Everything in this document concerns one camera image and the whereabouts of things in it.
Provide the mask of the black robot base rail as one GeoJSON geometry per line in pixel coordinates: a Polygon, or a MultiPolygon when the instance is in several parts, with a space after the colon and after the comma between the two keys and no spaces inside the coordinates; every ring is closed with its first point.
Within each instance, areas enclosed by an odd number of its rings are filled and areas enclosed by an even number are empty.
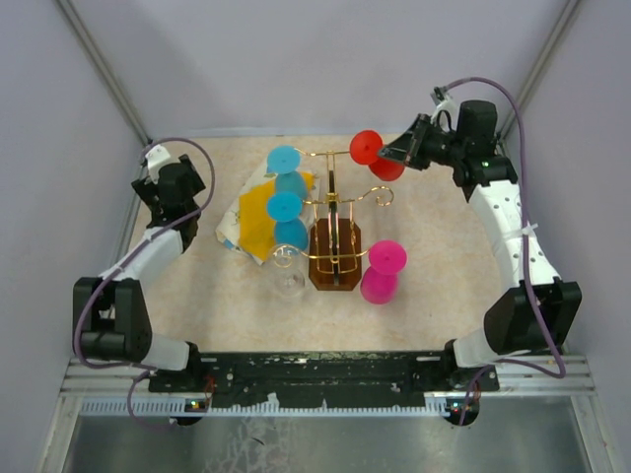
{"type": "Polygon", "coordinates": [[[194,352],[181,372],[157,371],[154,393],[195,393],[217,408],[252,407],[270,394],[281,407],[422,407],[434,391],[474,398],[494,392],[494,371],[476,381],[474,369],[458,369],[442,352],[194,352]]]}

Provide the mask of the red wine glass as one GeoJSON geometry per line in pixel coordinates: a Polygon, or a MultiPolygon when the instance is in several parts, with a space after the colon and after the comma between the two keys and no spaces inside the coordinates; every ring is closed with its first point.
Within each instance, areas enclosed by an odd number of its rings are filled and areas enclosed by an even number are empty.
{"type": "Polygon", "coordinates": [[[383,145],[381,135],[375,130],[362,130],[351,140],[349,153],[355,163],[367,166],[380,180],[395,181],[403,175],[404,166],[381,158],[378,151],[383,145]]]}

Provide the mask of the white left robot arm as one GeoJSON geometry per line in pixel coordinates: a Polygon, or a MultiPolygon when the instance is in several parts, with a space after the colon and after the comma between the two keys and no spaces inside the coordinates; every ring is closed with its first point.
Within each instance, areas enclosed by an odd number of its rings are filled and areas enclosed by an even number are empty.
{"type": "Polygon", "coordinates": [[[145,293],[191,246],[205,203],[195,198],[212,193],[188,155],[173,156],[162,139],[142,153],[147,174],[132,188],[150,211],[141,240],[112,267],[82,277],[73,287],[72,348],[93,370],[136,366],[168,371],[173,383],[191,391],[205,378],[205,368],[191,359],[192,346],[153,331],[145,293]]]}

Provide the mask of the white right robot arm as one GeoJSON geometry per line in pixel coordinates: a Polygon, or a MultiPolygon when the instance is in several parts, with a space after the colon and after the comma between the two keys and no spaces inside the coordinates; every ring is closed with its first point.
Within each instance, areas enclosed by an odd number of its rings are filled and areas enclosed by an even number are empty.
{"type": "Polygon", "coordinates": [[[481,221],[497,262],[503,294],[485,313],[480,329],[450,342],[440,366],[442,382],[464,389],[475,368],[507,356],[560,348],[582,292],[548,261],[527,220],[522,188],[509,158],[496,151],[494,103],[456,104],[443,97],[432,114],[419,114],[379,157],[410,169],[449,167],[453,181],[481,221]]]}

